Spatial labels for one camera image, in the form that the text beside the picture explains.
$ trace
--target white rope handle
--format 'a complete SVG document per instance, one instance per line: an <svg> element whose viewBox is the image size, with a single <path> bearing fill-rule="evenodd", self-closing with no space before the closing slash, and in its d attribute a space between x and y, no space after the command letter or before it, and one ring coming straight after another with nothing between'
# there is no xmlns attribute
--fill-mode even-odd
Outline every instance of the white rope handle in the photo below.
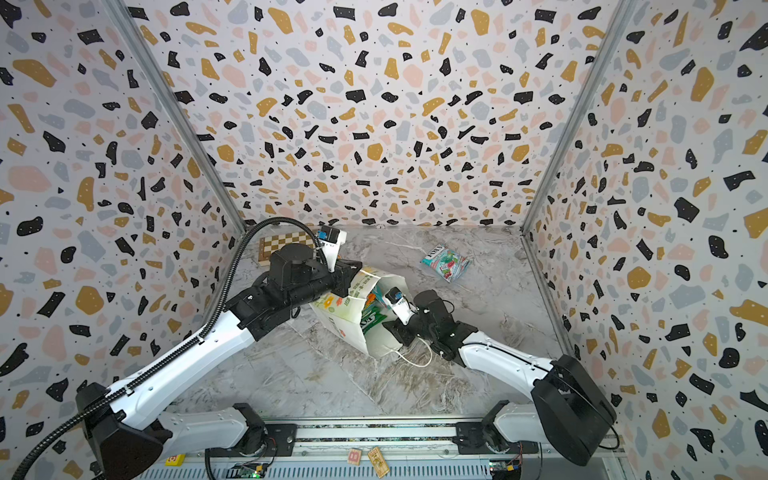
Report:
<svg viewBox="0 0 768 480"><path fill-rule="evenodd" d="M410 363L411 365L413 365L413 366L415 366L415 367L418 367L418 368L420 368L420 369L423 369L423 368L426 368L426 367L428 367L428 366L429 366L429 364L430 364L430 363L432 363L432 348L430 348L430 346L429 346L429 343L427 343L427 341L426 341L426 340L424 340L422 337L420 337L420 336L417 336L416 338L417 338L417 339L419 339L419 340L421 340L421 341L422 341L422 343L424 343L424 345L426 345L426 346L427 346L427 349L429 349L429 361L428 361L427 363L425 363L424 365L419 365L418 363L414 363L414 362L411 362L410 360L408 360L407 358L405 358L405 357L404 357L404 356L403 356L403 355L402 355L400 352L398 352L397 350L389 349L389 351L390 351L391 353L396 353L398 357L400 357L401 359L403 359L403 360L405 360L406 362Z"/></svg>
<svg viewBox="0 0 768 480"><path fill-rule="evenodd" d="M381 278L382 278L382 277L380 277L380 276L378 276L378 275L375 275L375 274L373 274L373 273L370 273L370 272L366 272L366 271L365 271L364 269L362 269L362 268L360 269L360 271L361 271L361 272L363 272L365 275L368 275L368 276L372 276L373 278L378 278L379 280L381 280Z"/></svg>

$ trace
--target candy package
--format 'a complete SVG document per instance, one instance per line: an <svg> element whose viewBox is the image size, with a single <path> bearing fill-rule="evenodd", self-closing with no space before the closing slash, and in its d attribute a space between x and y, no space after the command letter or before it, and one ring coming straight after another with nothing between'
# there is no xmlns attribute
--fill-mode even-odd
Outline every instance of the candy package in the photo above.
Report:
<svg viewBox="0 0 768 480"><path fill-rule="evenodd" d="M377 304L376 294L374 292L369 293L368 296L366 297L366 305L362 308L362 313L360 314L361 317L368 318L369 316L371 316L371 312L373 311L373 309L377 308L376 304Z"/></svg>
<svg viewBox="0 0 768 480"><path fill-rule="evenodd" d="M439 273L447 282L452 282L459 278L470 262L469 258L462 257L442 243L429 252L429 255L422 260L422 263Z"/></svg>
<svg viewBox="0 0 768 480"><path fill-rule="evenodd" d="M383 305L376 302L376 305L371 309L370 314L367 317L364 316L360 320L360 327L362 328L363 335L368 333L374 326L379 325L386 320L386 314L381 313L381 307L383 307Z"/></svg>

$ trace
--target small wooden card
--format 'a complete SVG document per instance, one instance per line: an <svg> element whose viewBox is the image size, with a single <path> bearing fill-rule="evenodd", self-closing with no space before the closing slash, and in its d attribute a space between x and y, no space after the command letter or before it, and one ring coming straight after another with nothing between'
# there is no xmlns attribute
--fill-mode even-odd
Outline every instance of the small wooden card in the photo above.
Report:
<svg viewBox="0 0 768 480"><path fill-rule="evenodd" d="M349 455L346 457L346 462L350 465L360 465L360 459L362 458L362 450L350 449Z"/></svg>
<svg viewBox="0 0 768 480"><path fill-rule="evenodd" d="M384 455L382 455L382 451L379 450L379 447L368 452L368 458L373 464L373 469L376 470L376 474L379 478L382 478L389 473L389 465L386 464Z"/></svg>

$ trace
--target yellow block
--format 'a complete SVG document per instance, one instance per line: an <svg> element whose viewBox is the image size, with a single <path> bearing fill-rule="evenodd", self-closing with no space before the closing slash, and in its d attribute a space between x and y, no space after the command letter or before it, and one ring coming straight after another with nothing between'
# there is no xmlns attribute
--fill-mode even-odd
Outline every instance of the yellow block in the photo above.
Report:
<svg viewBox="0 0 768 480"><path fill-rule="evenodd" d="M184 457L186 457L186 455L183 453L181 455L174 455L172 457L168 457L165 460L165 466L181 467L181 464L184 463Z"/></svg>

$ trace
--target ventilation grille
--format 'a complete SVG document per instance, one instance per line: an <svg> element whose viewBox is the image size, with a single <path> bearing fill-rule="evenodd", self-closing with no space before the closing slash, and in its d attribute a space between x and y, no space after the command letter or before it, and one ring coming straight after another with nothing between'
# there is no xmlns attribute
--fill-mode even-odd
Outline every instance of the ventilation grille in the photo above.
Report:
<svg viewBox="0 0 768 480"><path fill-rule="evenodd" d="M231 469L234 462L214 462L212 464L216 478L239 478L236 469ZM451 459L451 460L392 460L388 462L390 480L476 480L489 479L488 460ZM138 478L146 479L205 479L202 463L190 463L181 467L155 465ZM272 465L264 478L338 478L343 480L378 480L378 475L370 465L359 467L346 462L318 461L278 462Z"/></svg>

